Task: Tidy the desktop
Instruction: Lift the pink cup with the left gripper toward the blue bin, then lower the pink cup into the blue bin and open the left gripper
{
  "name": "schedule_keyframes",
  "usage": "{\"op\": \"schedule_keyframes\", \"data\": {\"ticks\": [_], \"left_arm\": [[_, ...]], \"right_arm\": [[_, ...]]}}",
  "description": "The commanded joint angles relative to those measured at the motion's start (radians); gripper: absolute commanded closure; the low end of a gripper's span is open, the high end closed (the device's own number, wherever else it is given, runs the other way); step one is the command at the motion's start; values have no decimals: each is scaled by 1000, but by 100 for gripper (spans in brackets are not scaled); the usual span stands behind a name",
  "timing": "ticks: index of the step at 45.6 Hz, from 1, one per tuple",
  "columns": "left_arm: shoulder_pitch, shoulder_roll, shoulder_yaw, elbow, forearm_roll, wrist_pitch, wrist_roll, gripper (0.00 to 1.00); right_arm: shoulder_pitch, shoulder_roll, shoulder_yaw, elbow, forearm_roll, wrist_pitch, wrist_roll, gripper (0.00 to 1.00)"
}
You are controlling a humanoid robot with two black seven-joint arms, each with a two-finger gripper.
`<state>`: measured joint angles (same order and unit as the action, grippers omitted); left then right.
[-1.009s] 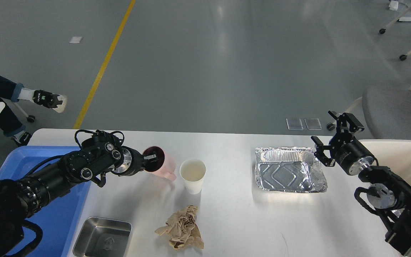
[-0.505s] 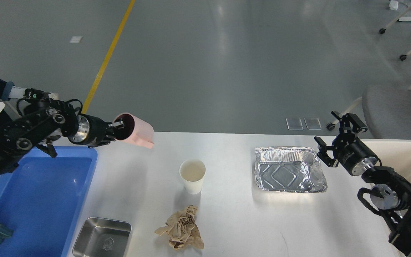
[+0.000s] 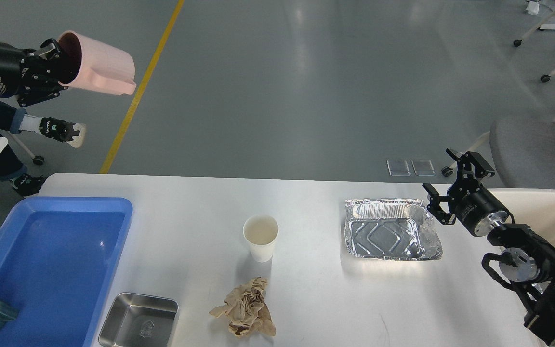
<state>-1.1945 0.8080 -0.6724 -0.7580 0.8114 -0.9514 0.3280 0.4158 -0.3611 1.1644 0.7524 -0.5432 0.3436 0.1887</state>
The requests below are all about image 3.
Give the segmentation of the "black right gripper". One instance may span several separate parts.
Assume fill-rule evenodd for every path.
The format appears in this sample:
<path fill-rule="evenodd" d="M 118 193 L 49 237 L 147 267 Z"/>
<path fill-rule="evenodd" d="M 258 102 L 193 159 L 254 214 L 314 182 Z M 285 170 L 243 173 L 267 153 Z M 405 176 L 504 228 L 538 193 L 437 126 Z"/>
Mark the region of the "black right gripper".
<path fill-rule="evenodd" d="M 456 218 L 475 237 L 487 236 L 494 228 L 506 222 L 509 210 L 483 185 L 485 178 L 496 175 L 495 169 L 478 152 L 458 152 L 447 148 L 454 160 L 456 180 L 441 196 L 432 184 L 422 184 L 429 195 L 428 212 L 445 226 L 453 226 Z M 449 212 L 441 203 L 449 205 Z"/>

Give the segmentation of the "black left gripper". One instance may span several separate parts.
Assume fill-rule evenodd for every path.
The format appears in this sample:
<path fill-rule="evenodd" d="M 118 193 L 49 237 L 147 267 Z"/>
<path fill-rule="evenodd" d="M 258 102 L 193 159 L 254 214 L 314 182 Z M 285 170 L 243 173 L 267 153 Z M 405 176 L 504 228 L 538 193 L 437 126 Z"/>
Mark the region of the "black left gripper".
<path fill-rule="evenodd" d="M 68 88 L 59 80 L 70 72 L 70 62 L 54 38 L 37 50 L 0 42 L 0 97 L 14 96 L 21 107 L 55 99 Z"/>

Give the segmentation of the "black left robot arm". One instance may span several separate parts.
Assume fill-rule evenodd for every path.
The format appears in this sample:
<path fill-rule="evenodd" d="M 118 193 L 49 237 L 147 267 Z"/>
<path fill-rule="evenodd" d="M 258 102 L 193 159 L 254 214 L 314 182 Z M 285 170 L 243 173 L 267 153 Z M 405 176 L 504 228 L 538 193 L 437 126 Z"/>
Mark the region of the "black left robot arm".
<path fill-rule="evenodd" d="M 78 73 L 80 63 L 55 39 L 39 49 L 0 42 L 0 98 L 15 97 L 21 107 L 55 99 Z"/>

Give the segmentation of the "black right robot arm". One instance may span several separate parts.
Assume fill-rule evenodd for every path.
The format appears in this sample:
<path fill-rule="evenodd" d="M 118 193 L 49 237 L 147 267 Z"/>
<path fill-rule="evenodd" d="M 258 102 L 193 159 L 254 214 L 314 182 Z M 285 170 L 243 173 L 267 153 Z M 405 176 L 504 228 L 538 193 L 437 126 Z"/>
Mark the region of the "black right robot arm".
<path fill-rule="evenodd" d="M 487 253 L 481 265 L 503 288 L 515 292 L 526 309 L 524 327 L 549 347 L 555 347 L 555 247 L 527 224 L 518 224 L 507 207 L 484 187 L 495 176 L 493 167 L 478 152 L 446 153 L 457 165 L 456 180 L 445 196 L 431 184 L 427 210 L 441 224 L 459 221 L 474 237 L 486 237 L 502 247 Z"/>

